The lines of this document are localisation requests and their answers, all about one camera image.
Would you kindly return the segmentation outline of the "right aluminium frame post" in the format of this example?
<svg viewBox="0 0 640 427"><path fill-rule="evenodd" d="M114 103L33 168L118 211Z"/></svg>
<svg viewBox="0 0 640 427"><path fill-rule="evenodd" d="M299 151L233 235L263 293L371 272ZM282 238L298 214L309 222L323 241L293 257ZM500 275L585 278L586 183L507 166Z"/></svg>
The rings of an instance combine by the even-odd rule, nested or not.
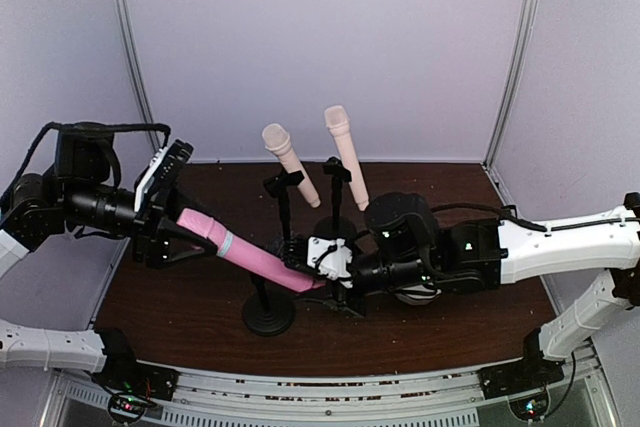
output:
<svg viewBox="0 0 640 427"><path fill-rule="evenodd" d="M483 165L491 170L496 163L499 150L506 134L509 117L514 107L518 87L524 69L526 53L531 40L539 0L521 0L521 8L516 29L511 60L503 93L494 124L493 132L485 154Z"/></svg>

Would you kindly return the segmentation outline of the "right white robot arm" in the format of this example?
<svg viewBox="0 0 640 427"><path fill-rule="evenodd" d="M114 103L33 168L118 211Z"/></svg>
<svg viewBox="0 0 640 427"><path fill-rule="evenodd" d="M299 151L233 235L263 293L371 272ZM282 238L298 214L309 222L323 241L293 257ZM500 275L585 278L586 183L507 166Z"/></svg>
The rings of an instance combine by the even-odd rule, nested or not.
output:
<svg viewBox="0 0 640 427"><path fill-rule="evenodd" d="M490 218L439 226L437 208L418 194L390 192L364 211L366 235L377 250L364 254L355 238L298 237L285 262L326 282L325 304L362 314L363 298L421 286L436 293L469 294L552 273L597 269L573 304L533 335L534 359L562 361L620 312L639 303L639 195L626 194L609 211L531 222L507 208L487 207Z"/></svg>

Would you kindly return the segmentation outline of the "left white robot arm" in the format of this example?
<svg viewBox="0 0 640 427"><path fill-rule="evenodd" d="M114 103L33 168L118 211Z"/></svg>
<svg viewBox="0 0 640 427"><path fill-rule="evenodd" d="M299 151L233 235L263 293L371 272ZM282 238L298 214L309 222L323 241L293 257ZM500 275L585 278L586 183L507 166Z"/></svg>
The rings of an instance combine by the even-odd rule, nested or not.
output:
<svg viewBox="0 0 640 427"><path fill-rule="evenodd" d="M188 199L177 181L192 146L171 140L166 124L50 122L27 151L33 157L46 134L57 134L52 165L30 173L22 162L1 196L1 272L34 253L48 238L74 233L128 239L133 258L153 269L214 255L215 243L179 226ZM160 132L166 138L143 170L133 190L122 188L121 164L114 148L117 135ZM118 329L61 331L1 323L1 364L80 370L126 376L138 361Z"/></svg>

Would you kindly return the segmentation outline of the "pink microphone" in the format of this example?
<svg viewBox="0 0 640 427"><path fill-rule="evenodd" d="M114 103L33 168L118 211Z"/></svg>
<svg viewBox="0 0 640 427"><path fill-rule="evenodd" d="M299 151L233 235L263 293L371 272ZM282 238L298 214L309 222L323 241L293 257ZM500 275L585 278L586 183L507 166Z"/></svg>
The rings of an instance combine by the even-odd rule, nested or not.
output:
<svg viewBox="0 0 640 427"><path fill-rule="evenodd" d="M325 285L322 280L287 268L278 257L236 236L214 217L184 209L178 225L213 242L218 247L218 257L293 292L307 292Z"/></svg>

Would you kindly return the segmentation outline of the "left aluminium frame post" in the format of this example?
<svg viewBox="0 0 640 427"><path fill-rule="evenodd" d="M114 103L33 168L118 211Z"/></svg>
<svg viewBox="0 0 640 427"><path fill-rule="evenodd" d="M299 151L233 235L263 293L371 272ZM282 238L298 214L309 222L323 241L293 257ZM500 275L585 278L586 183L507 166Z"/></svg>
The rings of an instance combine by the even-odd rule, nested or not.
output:
<svg viewBox="0 0 640 427"><path fill-rule="evenodd" d="M120 36L125 55L126 70L131 83L135 105L140 120L145 124L154 124L155 119L143 79L139 55L137 52L133 25L127 0L114 0L119 24Z"/></svg>

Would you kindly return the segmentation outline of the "aluminium frame post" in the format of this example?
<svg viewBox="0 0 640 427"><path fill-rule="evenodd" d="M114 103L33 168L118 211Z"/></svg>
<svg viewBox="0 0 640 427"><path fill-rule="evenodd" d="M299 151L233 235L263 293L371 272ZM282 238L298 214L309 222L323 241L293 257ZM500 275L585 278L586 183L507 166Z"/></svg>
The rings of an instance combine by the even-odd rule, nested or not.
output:
<svg viewBox="0 0 640 427"><path fill-rule="evenodd" d="M524 69L526 53L531 40L539 0L521 0L521 8L516 29L511 60L503 93L494 124L493 132L485 154L483 165L491 170L496 163L499 150L506 134L509 117L514 107L518 87Z"/></svg>
<svg viewBox="0 0 640 427"><path fill-rule="evenodd" d="M135 105L140 120L145 124L154 124L155 119L143 79L139 55L137 52L133 25L127 0L114 0L119 24L120 36L125 55L126 70L131 83Z"/></svg>

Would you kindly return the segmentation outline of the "cream microphone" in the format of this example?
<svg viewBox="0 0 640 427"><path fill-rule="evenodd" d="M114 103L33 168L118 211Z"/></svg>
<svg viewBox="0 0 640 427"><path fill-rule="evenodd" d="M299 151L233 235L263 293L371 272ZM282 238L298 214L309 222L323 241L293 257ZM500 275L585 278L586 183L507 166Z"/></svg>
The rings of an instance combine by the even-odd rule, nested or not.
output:
<svg viewBox="0 0 640 427"><path fill-rule="evenodd" d="M271 123L263 129L262 139L265 148L279 160L287 173L302 173L303 180L298 189L312 208L318 208L321 205L320 195L293 148L289 132L280 124Z"/></svg>
<svg viewBox="0 0 640 427"><path fill-rule="evenodd" d="M350 171L349 186L356 206L364 211L369 205L369 193L351 137L350 119L342 105L328 107L324 112L326 127L334 139L343 166Z"/></svg>

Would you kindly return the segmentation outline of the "black mic stand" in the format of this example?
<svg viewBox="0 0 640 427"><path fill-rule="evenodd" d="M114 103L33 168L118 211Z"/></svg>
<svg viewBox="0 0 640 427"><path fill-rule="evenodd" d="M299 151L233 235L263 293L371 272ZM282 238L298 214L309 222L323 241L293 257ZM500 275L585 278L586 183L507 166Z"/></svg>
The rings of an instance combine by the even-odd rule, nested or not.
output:
<svg viewBox="0 0 640 427"><path fill-rule="evenodd" d="M337 157L330 157L322 164L323 173L331 177L331 215L314 227L314 235L325 239L342 238L352 242L357 236L355 224L341 215L343 186L351 180L351 172Z"/></svg>
<svg viewBox="0 0 640 427"><path fill-rule="evenodd" d="M287 295L268 290L263 277L251 273L255 293L243 304L241 318L254 335L275 337L286 332L294 323L296 307Z"/></svg>
<svg viewBox="0 0 640 427"><path fill-rule="evenodd" d="M291 211L288 189L298 187L304 180L304 174L300 170L287 172L284 167L272 177L263 181L263 187L270 197L277 200L279 220L282 236L285 242L291 240Z"/></svg>

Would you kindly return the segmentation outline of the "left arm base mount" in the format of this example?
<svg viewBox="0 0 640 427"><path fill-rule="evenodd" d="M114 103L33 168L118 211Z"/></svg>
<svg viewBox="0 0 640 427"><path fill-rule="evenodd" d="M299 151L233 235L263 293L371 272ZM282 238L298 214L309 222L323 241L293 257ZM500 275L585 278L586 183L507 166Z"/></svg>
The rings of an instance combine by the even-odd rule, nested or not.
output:
<svg viewBox="0 0 640 427"><path fill-rule="evenodd" d="M112 420L130 425L148 413L159 413L160 402L173 399L179 372L136 362L127 368L106 367L89 377L107 394L106 410Z"/></svg>

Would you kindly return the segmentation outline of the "white scalloped bowl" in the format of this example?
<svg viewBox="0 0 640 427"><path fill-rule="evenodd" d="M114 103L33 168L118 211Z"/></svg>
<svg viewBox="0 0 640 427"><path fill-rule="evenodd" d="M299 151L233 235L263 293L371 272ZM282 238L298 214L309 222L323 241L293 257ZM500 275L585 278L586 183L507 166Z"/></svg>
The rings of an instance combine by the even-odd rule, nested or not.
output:
<svg viewBox="0 0 640 427"><path fill-rule="evenodd" d="M426 306L441 296L441 291L429 289L424 286L414 286L409 289L398 290L395 297L410 306Z"/></svg>

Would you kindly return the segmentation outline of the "front aluminium rail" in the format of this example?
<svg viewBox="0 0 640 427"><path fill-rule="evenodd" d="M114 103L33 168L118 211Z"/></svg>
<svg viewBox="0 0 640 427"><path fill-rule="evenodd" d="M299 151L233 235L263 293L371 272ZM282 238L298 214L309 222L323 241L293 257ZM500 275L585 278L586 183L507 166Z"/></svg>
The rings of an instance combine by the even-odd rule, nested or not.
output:
<svg viewBox="0 0 640 427"><path fill-rule="evenodd" d="M347 377L257 376L173 367L170 401L157 400L132 426L621 426L595 348L576 349L565 401L544 422L517 418L516 407L548 394L554 410L566 378L538 391L489 399L478 373L496 362L414 374ZM84 374L54 376L37 426L117 426L109 395Z"/></svg>

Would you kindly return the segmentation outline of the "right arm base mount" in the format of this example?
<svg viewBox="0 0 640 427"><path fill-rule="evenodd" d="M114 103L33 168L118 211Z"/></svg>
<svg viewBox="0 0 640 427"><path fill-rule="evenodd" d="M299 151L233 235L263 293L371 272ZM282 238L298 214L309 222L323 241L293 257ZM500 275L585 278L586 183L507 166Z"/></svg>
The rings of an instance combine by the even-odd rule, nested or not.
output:
<svg viewBox="0 0 640 427"><path fill-rule="evenodd" d="M522 358L482 368L477 375L486 400L506 398L518 420L532 423L548 413L548 386L562 381L564 370L562 362Z"/></svg>

